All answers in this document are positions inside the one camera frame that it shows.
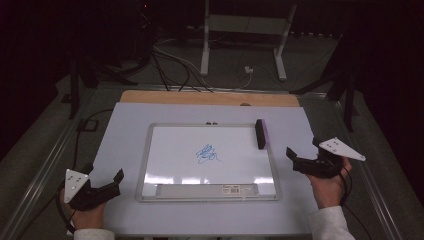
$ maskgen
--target hand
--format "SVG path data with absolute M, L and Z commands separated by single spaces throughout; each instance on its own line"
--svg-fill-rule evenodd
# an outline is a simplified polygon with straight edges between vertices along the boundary
M 343 177 L 346 177 L 348 172 L 352 170 L 352 165 L 348 158 L 343 158 L 344 168 L 341 173 Z M 314 198 L 318 204 L 318 208 L 327 208 L 340 205 L 340 200 L 343 195 L 343 182 L 340 179 L 340 176 L 335 176 L 331 179 L 318 178 L 311 175 L 306 175 L 311 181 Z
M 100 204 L 94 209 L 88 211 L 75 211 L 69 206 L 69 204 L 64 203 L 65 189 L 62 189 L 60 192 L 60 201 L 68 210 L 69 214 L 73 214 L 72 222 L 74 224 L 75 230 L 95 228 L 103 228 L 103 215 L 106 207 L 106 203 Z

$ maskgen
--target black eraser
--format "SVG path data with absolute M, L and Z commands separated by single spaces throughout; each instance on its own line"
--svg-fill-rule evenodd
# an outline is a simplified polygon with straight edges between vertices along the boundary
M 266 129 L 264 119 L 256 120 L 255 130 L 256 130 L 256 139 L 258 140 L 258 148 L 264 149 L 268 143 L 268 132 Z

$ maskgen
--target gray floor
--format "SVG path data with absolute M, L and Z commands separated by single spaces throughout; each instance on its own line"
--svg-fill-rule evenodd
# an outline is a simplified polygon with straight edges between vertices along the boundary
M 321 37 L 301 37 L 298 39 L 290 37 L 283 54 L 288 80 L 280 82 L 277 79 L 272 48 L 278 44 L 278 38 L 258 38 L 260 43 L 229 41 L 226 45 L 213 44 L 210 56 L 209 76 L 203 80 L 214 91 L 237 91 L 237 92 L 274 92 L 280 93 L 287 90 L 299 88 L 319 78 L 328 58 L 337 45 L 337 41 Z M 202 53 L 202 42 L 200 40 L 189 40 L 185 43 L 173 40 L 160 40 L 156 44 L 156 51 L 163 51 L 190 61 L 197 68 L 200 67 Z M 160 65 L 166 75 L 173 81 L 184 82 L 185 69 L 179 63 L 158 58 Z M 136 81 L 140 89 L 164 89 L 154 61 L 130 80 Z M 253 67 L 251 78 L 244 72 L 245 66 Z M 179 84 L 173 84 L 173 90 L 179 88 Z M 204 91 L 200 84 L 192 77 L 188 85 Z M 55 145 L 64 129 L 72 124 L 68 120 L 69 106 L 60 103 L 64 94 L 69 92 L 69 79 L 65 78 L 58 83 L 59 95 L 44 111 L 40 118 L 33 124 L 27 133 L 21 138 L 16 146 L 0 163 L 0 181 L 2 182 L 2 194 L 0 195 L 0 229 L 3 231 L 9 219 L 13 216 L 15 209 L 23 199 L 27 187 L 35 178 L 38 170 L 51 154 L 58 155 L 60 161 L 52 166 L 52 174 L 47 180 L 44 191 L 39 200 L 32 207 L 31 219 L 44 203 L 54 194 L 60 179 L 63 178 L 63 169 L 72 164 L 75 132 L 70 132 L 68 140 L 55 152 Z M 322 116 L 338 114 L 333 108 L 323 108 L 315 100 L 325 93 L 330 84 L 314 90 L 316 94 L 300 98 L 300 103 L 305 107 L 309 118 L 319 119 Z M 87 105 L 83 106 L 81 116 L 107 108 L 113 108 L 114 103 L 119 101 L 122 92 L 128 87 L 115 82 L 102 81 L 97 90 L 91 91 L 82 88 Z M 308 109 L 320 109 L 320 111 L 309 111 Z M 424 211 L 409 186 L 403 172 L 387 143 L 378 125 L 368 111 L 360 93 L 355 95 L 355 109 L 357 115 L 353 118 L 354 133 L 347 134 L 360 151 L 367 156 L 366 168 L 355 164 L 352 175 L 355 181 L 354 190 L 349 198 L 348 205 L 365 224 L 373 239 L 423 239 L 424 236 Z M 103 113 L 96 117 L 100 121 L 99 130 L 96 133 L 84 133 L 80 138 L 78 151 L 78 166 L 93 160 L 96 149 L 101 139 L 110 113 Z M 312 129 L 317 129 L 314 134 L 320 136 L 331 136 L 335 128 L 339 128 L 339 122 L 316 121 Z M 377 189 L 367 189 L 366 180 L 362 172 L 370 171 Z M 382 197 L 383 202 L 373 202 L 369 196 L 376 193 Z M 389 210 L 390 216 L 379 216 L 375 206 L 384 206 Z M 367 239 L 363 228 L 359 225 L 349 212 L 345 212 L 349 229 L 357 239 Z M 380 221 L 393 220 L 395 229 L 385 229 Z M 65 230 L 56 212 L 54 204 L 51 204 L 29 227 L 22 239 L 70 239 L 65 235 Z M 284 237 L 283 239 L 311 239 L 310 236 Z

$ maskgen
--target sleeve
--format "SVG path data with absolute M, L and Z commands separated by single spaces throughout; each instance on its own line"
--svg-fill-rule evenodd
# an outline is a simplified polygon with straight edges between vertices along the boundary
M 81 229 L 74 233 L 74 240 L 114 240 L 115 234 L 106 229 Z
M 340 206 L 320 209 L 308 216 L 314 240 L 353 240 Z

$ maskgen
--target white triangular marker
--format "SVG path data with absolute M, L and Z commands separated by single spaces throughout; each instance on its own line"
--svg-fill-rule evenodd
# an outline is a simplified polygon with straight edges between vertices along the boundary
M 64 202 L 69 203 L 75 194 L 84 186 L 88 181 L 88 175 L 82 174 L 79 172 L 72 171 L 70 169 L 66 170 L 66 179 L 65 179 L 65 197 Z
M 356 152 L 348 145 L 340 141 L 338 138 L 333 138 L 322 142 L 319 144 L 319 146 L 335 155 L 348 157 L 360 161 L 365 161 L 366 159 L 364 155 L 361 155 L 360 153 Z

